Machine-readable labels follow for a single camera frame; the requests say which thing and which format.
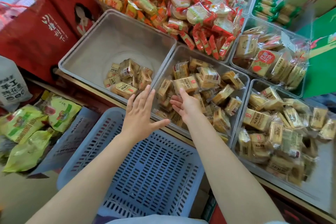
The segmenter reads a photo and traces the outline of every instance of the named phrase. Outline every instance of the green snack bag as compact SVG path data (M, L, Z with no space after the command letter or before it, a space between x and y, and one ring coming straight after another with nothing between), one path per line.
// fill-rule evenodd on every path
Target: green snack bag
M54 96L44 108L44 113L49 116L49 124L53 129L64 132L81 108L70 100Z
M16 143L24 143L47 124L48 116L31 105L0 118L0 132Z
M27 171L35 167L49 144L55 130L36 131L24 143L16 145L10 152L6 166L2 170L6 173Z

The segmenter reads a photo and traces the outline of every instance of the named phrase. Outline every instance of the basket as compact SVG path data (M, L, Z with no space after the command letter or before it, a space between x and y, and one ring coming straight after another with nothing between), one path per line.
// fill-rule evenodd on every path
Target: basket
M125 110L108 109L57 179L63 188L121 132ZM116 172L98 210L118 218L151 214L188 217L204 168L197 150L157 130L137 143Z

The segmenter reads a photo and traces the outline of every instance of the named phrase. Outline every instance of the left arm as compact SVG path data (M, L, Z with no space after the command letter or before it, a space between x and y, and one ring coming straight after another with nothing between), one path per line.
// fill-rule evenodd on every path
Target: left arm
M110 144L45 204L26 224L92 223L118 168L133 146L167 124L150 123L155 90L148 86L128 100L122 131Z

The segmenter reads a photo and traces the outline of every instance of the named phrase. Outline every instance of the woman's black hair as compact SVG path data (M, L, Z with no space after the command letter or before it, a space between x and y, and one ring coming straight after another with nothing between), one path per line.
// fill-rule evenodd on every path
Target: woman's black hair
M92 14L91 14L90 10L85 5L83 5L81 3L76 3L73 10L75 12L75 21L76 21L77 24L79 24L81 22L81 18L79 18L79 16L76 13L76 6L82 8L83 11L84 11L85 17L89 18L90 20L93 21L93 17L92 17Z

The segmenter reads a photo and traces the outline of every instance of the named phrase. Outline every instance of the right hand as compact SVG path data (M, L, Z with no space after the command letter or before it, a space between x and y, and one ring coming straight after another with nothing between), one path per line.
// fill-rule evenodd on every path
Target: right hand
M174 110L181 115L185 124L188 124L190 120L197 114L202 114L202 109L198 99L191 97L184 89L180 89L180 97L173 95L170 103Z

